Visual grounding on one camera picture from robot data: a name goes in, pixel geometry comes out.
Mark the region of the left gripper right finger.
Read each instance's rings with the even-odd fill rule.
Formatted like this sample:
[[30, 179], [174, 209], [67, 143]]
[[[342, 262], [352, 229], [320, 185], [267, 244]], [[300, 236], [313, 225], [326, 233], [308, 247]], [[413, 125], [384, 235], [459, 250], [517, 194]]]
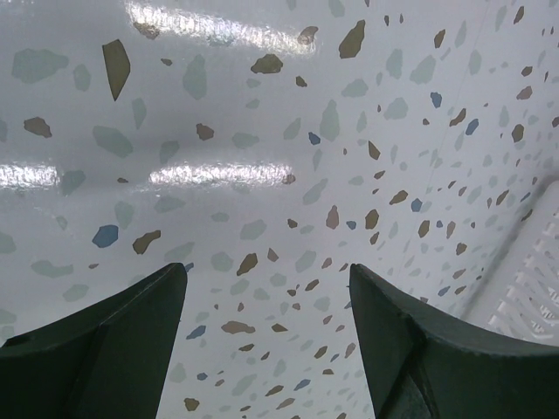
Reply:
[[352, 313], [377, 418], [556, 418], [557, 347], [457, 319], [362, 264]]

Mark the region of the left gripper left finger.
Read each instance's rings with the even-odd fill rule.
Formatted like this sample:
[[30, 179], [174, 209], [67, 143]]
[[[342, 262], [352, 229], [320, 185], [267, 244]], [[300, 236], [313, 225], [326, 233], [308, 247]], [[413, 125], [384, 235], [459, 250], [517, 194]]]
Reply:
[[9, 338], [3, 418], [154, 418], [188, 279], [164, 266], [114, 296]]

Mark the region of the white plastic laundry basket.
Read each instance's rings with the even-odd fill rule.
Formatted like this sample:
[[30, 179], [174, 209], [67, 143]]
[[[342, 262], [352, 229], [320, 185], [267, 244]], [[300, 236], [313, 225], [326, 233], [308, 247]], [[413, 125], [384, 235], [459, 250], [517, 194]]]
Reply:
[[463, 320], [491, 332], [558, 345], [558, 181], [535, 199], [493, 263]]

